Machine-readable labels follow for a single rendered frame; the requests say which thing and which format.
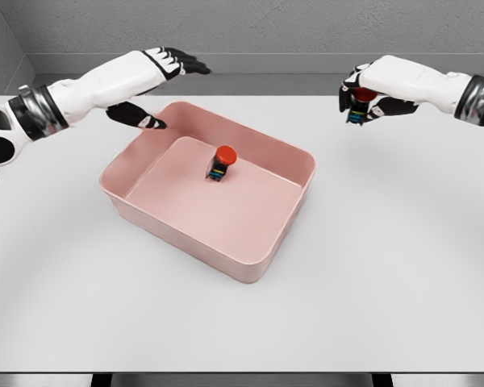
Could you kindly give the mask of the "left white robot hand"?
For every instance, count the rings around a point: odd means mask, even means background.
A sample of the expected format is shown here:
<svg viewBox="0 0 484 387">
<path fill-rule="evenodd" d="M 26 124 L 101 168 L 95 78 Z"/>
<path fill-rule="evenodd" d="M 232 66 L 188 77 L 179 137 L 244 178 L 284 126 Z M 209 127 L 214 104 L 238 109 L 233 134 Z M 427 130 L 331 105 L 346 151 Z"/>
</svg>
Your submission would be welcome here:
<svg viewBox="0 0 484 387">
<path fill-rule="evenodd" d="M 129 66 L 125 85 L 116 85 L 115 98 L 106 108 L 106 115 L 118 123 L 140 129 L 161 130 L 166 123 L 141 107 L 129 102 L 134 96 L 145 94 L 159 85 L 180 75 L 198 73 L 207 75 L 211 70 L 206 64 L 176 48 L 151 48 L 126 55 Z"/>
</svg>

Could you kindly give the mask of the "red-button industrial switch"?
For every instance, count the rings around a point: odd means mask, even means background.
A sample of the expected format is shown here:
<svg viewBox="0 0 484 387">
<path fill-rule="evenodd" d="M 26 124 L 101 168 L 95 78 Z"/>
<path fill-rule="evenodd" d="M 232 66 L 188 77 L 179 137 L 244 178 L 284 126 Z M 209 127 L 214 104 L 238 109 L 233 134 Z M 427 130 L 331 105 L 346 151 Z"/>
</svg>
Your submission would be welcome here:
<svg viewBox="0 0 484 387">
<path fill-rule="evenodd" d="M 363 87 L 350 89 L 347 123 L 363 125 L 369 112 L 369 103 L 377 96 L 378 93 Z"/>
<path fill-rule="evenodd" d="M 220 182 L 226 176 L 228 167 L 237 161 L 237 153 L 229 145 L 221 145 L 215 151 L 207 168 L 206 178 Z"/>
</svg>

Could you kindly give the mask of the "pink rectangular plastic basket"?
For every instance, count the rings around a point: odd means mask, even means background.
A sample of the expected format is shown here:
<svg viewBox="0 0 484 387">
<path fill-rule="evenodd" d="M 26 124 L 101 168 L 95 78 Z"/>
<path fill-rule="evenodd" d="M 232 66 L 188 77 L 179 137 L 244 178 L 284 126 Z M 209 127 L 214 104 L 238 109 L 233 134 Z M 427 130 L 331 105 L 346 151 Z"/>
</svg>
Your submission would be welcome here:
<svg viewBox="0 0 484 387">
<path fill-rule="evenodd" d="M 258 281 L 290 229 L 315 174 L 301 148 L 188 102 L 159 113 L 167 127 L 139 133 L 103 170 L 119 214 L 243 283 Z M 221 145 L 237 161 L 217 182 Z"/>
</svg>

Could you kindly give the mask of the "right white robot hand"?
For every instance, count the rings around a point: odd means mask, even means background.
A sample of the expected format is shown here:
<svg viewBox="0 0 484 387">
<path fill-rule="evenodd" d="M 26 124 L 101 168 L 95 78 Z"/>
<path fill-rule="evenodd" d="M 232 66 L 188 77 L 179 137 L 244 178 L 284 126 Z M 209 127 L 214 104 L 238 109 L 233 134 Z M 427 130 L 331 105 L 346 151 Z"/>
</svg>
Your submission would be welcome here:
<svg viewBox="0 0 484 387">
<path fill-rule="evenodd" d="M 338 90 L 339 111 L 347 112 L 347 121 L 360 126 L 384 116 L 415 113 L 419 102 L 412 82 L 420 69 L 420 64 L 391 55 L 356 66 Z M 374 106 L 358 109 L 357 89 L 367 89 L 381 98 Z"/>
</svg>

